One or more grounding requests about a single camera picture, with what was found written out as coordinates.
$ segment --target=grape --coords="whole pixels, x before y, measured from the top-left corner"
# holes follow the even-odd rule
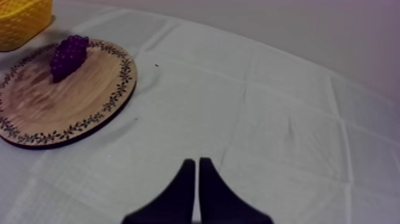
[[[89,38],[78,35],[61,41],[50,61],[53,82],[57,83],[74,73],[87,59]]]

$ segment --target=wood grain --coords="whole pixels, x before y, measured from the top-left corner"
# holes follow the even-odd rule
[[[131,56],[95,39],[81,68],[53,83],[49,62],[56,47],[22,59],[0,83],[0,136],[7,141],[32,146],[73,139],[113,115],[134,90]]]

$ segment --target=wicker basket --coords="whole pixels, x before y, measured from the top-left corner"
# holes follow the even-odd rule
[[[51,22],[52,0],[0,0],[0,51],[24,45]]]

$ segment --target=white tablecloth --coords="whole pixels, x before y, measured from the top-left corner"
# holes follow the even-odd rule
[[[115,120],[73,145],[26,151],[0,141],[0,223],[120,223],[184,158],[201,156],[277,224],[400,223],[400,109],[392,102],[200,24],[61,2],[54,14],[22,49],[0,54],[1,75],[37,46],[77,33],[134,56],[137,89]]]

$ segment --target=gray wall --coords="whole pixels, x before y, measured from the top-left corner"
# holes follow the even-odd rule
[[[400,0],[83,1],[170,15],[246,36],[400,102]]]

